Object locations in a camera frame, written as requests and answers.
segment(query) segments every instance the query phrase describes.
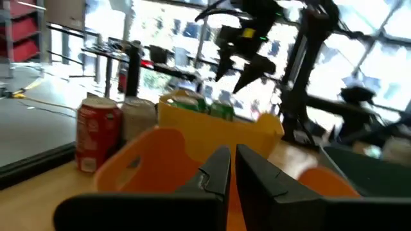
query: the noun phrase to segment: cable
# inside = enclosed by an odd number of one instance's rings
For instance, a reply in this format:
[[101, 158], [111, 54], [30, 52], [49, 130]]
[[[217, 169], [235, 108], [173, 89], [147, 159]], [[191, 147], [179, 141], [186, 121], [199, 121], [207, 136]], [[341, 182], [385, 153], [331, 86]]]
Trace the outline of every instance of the cable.
[[63, 106], [63, 105], [58, 105], [58, 104], [55, 104], [55, 103], [49, 103], [49, 102], [41, 101], [41, 100], [38, 100], [38, 99], [29, 98], [29, 97], [27, 97], [23, 94], [17, 94], [17, 95], [14, 96], [14, 98], [25, 99], [25, 100], [33, 101], [33, 102], [36, 102], [36, 103], [42, 103], [42, 104], [50, 105], [50, 106], [54, 106], [54, 107], [65, 108], [65, 109], [72, 110], [73, 112], [77, 112], [77, 110], [74, 109], [74, 108]]
[[223, 14], [227, 14], [227, 15], [232, 15], [232, 16], [235, 16], [235, 17], [241, 16], [241, 12], [238, 12], [238, 11], [236, 11], [236, 10], [217, 9], [217, 10], [210, 10], [210, 11], [208, 11], [207, 13], [205, 13], [205, 14], [203, 15], [203, 17], [208, 17], [208, 16], [210, 16], [210, 15], [216, 15], [216, 14], [219, 14], [219, 13], [223, 13]]
[[217, 2], [211, 4], [209, 7], [207, 7], [207, 9], [205, 9], [203, 12], [201, 12], [195, 19], [194, 21], [197, 22], [200, 19], [205, 18], [205, 14], [207, 14], [208, 12], [210, 12], [211, 10], [214, 10], [215, 8], [217, 8], [217, 6], [224, 2], [225, 0], [218, 0]]
[[21, 88], [15, 92], [13, 92], [13, 96], [14, 95], [18, 95], [18, 94], [22, 94], [25, 93], [27, 90], [33, 89], [35, 87], [38, 87], [42, 82], [44, 82], [44, 78], [37, 78], [36, 80], [34, 80], [31, 84], [29, 84], [27, 87], [25, 88]]
[[49, 109], [45, 109], [45, 108], [39, 108], [39, 107], [31, 106], [31, 105], [28, 105], [28, 104], [23, 103], [22, 101], [19, 101], [19, 103], [21, 103], [22, 105], [24, 105], [24, 106], [26, 106], [26, 107], [32, 107], [33, 109], [43, 110], [43, 111], [50, 112], [50, 113], [53, 113], [53, 114], [58, 114], [58, 115], [60, 115], [60, 116], [67, 116], [67, 117], [76, 119], [75, 116], [72, 116], [72, 115], [69, 115], [69, 114], [65, 114], [65, 113], [63, 113], [63, 112], [55, 112], [55, 111], [53, 111], [53, 110], [49, 110]]

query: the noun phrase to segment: soda can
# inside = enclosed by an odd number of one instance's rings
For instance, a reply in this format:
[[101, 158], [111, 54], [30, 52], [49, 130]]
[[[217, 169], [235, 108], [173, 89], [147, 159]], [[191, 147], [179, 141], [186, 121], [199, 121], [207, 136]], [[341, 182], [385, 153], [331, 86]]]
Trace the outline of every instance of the soda can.
[[190, 90], [187, 90], [186, 94], [187, 94], [188, 97], [193, 98], [197, 101], [198, 111], [199, 112], [205, 112], [206, 111], [207, 103], [206, 103], [206, 100], [204, 99], [203, 95], [201, 95], [199, 93], [196, 93], [196, 92], [193, 92], [193, 91], [190, 91]]
[[123, 106], [123, 139], [131, 141], [157, 124], [154, 103], [145, 99], [126, 98]]
[[210, 116], [232, 121], [234, 119], [234, 107], [228, 101], [214, 100], [210, 107]]
[[107, 98], [86, 98], [77, 111], [75, 157], [80, 171], [93, 173], [119, 148], [122, 112]]
[[198, 112], [198, 102], [187, 96], [173, 96], [168, 100], [170, 105]]

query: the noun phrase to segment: green surface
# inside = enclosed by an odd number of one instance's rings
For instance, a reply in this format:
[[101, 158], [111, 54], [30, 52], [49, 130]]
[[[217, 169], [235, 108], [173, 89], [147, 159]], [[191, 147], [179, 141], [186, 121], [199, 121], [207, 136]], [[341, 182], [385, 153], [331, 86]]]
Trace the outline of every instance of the green surface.
[[411, 168], [357, 154], [342, 147], [325, 147], [326, 154], [363, 196], [411, 197]]

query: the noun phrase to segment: table surface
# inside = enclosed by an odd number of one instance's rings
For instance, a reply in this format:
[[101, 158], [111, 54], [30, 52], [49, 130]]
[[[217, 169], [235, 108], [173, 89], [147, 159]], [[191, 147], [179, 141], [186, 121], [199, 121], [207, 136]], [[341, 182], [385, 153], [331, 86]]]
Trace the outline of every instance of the table surface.
[[[304, 169], [317, 165], [318, 157], [282, 142], [269, 161], [296, 178]], [[52, 169], [0, 192], [0, 230], [54, 230], [56, 206], [71, 196], [92, 191], [92, 175], [79, 172], [74, 162]]]

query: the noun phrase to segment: black metal stand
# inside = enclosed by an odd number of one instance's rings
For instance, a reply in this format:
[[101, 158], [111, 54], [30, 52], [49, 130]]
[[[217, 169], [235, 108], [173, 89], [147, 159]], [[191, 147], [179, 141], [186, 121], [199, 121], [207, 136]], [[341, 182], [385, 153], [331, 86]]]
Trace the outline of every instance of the black metal stand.
[[130, 61], [128, 63], [126, 97], [136, 97], [138, 93], [140, 66], [141, 66], [141, 47], [138, 44], [132, 44], [128, 54]]
[[105, 90], [104, 97], [110, 98], [110, 88], [111, 88], [111, 72], [113, 66], [113, 59], [107, 57], [107, 65], [105, 68]]
[[288, 82], [296, 76], [292, 90], [285, 90], [281, 94], [281, 113], [284, 116], [285, 131], [283, 140], [307, 144], [306, 141], [302, 142], [296, 138], [295, 131], [303, 131], [309, 140], [310, 148], [316, 147], [316, 143], [307, 129], [310, 120], [306, 111], [308, 98], [306, 87], [323, 42], [337, 26], [338, 20], [335, 20], [335, 15], [330, 15], [335, 11], [333, 8], [330, 10], [328, 14], [319, 14], [310, 9], [302, 11], [302, 25], [282, 80], [282, 84], [287, 86]]

